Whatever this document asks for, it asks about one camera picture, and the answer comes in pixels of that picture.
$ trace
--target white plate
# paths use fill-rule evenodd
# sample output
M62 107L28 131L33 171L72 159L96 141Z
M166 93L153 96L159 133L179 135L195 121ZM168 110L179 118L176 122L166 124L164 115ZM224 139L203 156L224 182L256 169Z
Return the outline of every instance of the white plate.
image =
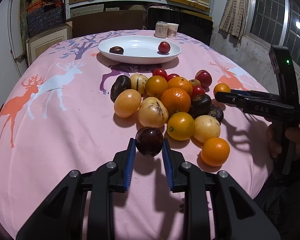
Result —
M167 54L158 52L158 46L162 41L170 44ZM109 49L115 46L123 48L123 55L110 53ZM131 35L119 36L102 41L98 45L100 52L107 58L130 64L159 64L173 60L181 53L181 48L165 39L156 37Z

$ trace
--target white shelf frame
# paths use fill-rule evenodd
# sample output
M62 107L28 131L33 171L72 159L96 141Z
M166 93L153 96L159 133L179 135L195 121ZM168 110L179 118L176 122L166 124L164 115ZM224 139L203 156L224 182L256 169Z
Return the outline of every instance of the white shelf frame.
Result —
M65 5L66 5L66 20L70 19L70 10L71 8L76 8L80 6L87 6L87 5L92 5L92 4L97 4L97 3L105 3L105 2L113 2L113 1L142 1L142 2L153 2L153 3L160 3L160 4L166 4L166 5L172 5L192 11L196 11L205 15L211 15L212 9L213 9L213 2L214 0L210 1L210 13L203 11L201 9L182 4L182 3L177 3L173 1L166 1L166 0L89 0L89 1L83 1L83 2L78 2L74 4L69 4L69 0L65 0Z

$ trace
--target shelf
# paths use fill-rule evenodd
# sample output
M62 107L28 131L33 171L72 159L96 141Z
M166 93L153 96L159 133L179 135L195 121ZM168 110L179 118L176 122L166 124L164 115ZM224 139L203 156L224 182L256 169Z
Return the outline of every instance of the shelf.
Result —
M186 8L188 10L192 10L192 11L200 12L202 14L209 15L208 12L197 9L195 7L192 7L192 6L189 6L186 4L182 4L182 3L173 2L173 1L166 1L166 0L88 0L88 1L78 2L78 3L73 3L73 4L66 4L66 11L69 9L69 13L70 13L71 8L76 8L79 6L88 6L88 5L92 5L92 4L96 4L96 3L118 2L118 1L142 1L142 2L161 3L161 4L167 4L167 5L172 5L172 6L176 6L176 7Z

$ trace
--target light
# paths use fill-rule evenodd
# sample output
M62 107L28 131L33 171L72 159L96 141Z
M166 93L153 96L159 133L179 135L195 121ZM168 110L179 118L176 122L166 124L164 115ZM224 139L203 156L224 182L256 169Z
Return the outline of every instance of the light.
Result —
M296 27L300 29L300 22L296 22Z

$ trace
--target pink tablecloth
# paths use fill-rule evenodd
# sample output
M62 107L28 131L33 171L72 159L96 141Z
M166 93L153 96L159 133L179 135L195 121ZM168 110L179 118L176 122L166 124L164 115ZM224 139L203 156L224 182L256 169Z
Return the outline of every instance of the pink tablecloth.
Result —
M162 67L168 74L192 79L205 69L213 77L211 98L213 87L221 82L232 89L266 91L237 64L183 34L168 39L182 52L162 65L123 64L98 54L104 39L153 33L111 31L58 43L15 85L0 116L0 222L12 237L70 170L95 170L126 149L135 136L140 128L136 116L114 115L109 91L118 75L150 77L154 68ZM225 106L224 115L220 137L229 142L231 151L222 169L253 198L272 171L265 143L267 124L235 107ZM186 161L205 171L218 170L200 161L198 142L170 138L169 142ZM181 193L169 193L161 155L137 154L129 192L114 195L117 239L180 239L182 198Z

